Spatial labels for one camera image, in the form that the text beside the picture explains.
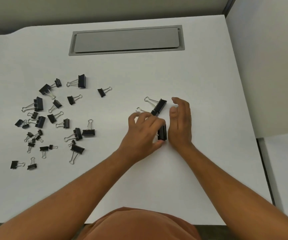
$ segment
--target desk surface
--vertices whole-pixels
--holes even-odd
[[[288,215],[288,134],[266,137],[262,143],[276,206]]]
[[[182,25],[184,51],[68,56],[73,31]],[[66,82],[86,74],[87,88],[67,88]],[[31,154],[23,140],[28,131],[14,126],[27,119],[21,107],[43,98],[44,112],[52,106],[38,90],[59,78],[63,87],[53,93],[62,103],[60,119],[71,129],[56,129],[46,118],[43,143]],[[111,86],[101,98],[98,88]],[[67,96],[83,95],[73,106]],[[138,20],[110,23],[30,27],[0,36],[0,222],[45,198],[109,156],[125,135],[128,116],[140,106],[150,111],[144,97],[165,99],[160,114],[169,126],[172,96],[191,104],[194,144],[217,165],[270,201],[242,84],[224,16]],[[84,138],[85,148],[75,165],[63,138],[72,128],[86,128],[93,119],[95,138]],[[41,159],[39,146],[58,145]],[[38,168],[9,169],[12,160]],[[134,165],[112,187],[87,223],[121,206],[169,213],[192,224],[224,224],[186,163],[166,144]]]

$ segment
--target person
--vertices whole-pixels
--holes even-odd
[[[172,100],[178,106],[170,108],[169,142],[189,165],[226,225],[240,239],[288,239],[288,217],[196,149],[189,103]],[[1,225],[0,240],[72,239],[114,183],[164,143],[153,143],[153,139],[165,120],[147,112],[133,113],[128,124],[127,134],[112,155]],[[123,207],[86,225],[77,239],[201,238],[193,225],[177,217]]]

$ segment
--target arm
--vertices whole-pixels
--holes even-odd
[[[189,103],[172,98],[169,141],[187,162],[227,226],[240,239],[288,239],[288,217],[215,165],[192,144]]]
[[[150,113],[133,113],[129,130],[112,155],[0,226],[0,240],[72,239],[116,181],[133,164],[162,146],[163,141],[153,143],[153,139],[164,124],[165,120]]]

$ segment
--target forearm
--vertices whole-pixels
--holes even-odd
[[[180,152],[214,207],[241,239],[288,239],[288,217],[194,146]]]
[[[0,227],[0,239],[72,239],[91,212],[132,166],[118,151]]]

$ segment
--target hand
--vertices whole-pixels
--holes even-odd
[[[157,118],[149,112],[131,114],[128,118],[128,132],[118,151],[134,163],[144,159],[163,145],[164,141],[162,140],[153,143],[153,139],[162,125],[166,125],[165,120]]]
[[[189,103],[180,98],[172,98],[178,107],[170,108],[170,128],[168,140],[180,152],[181,149],[192,146],[192,117]]]

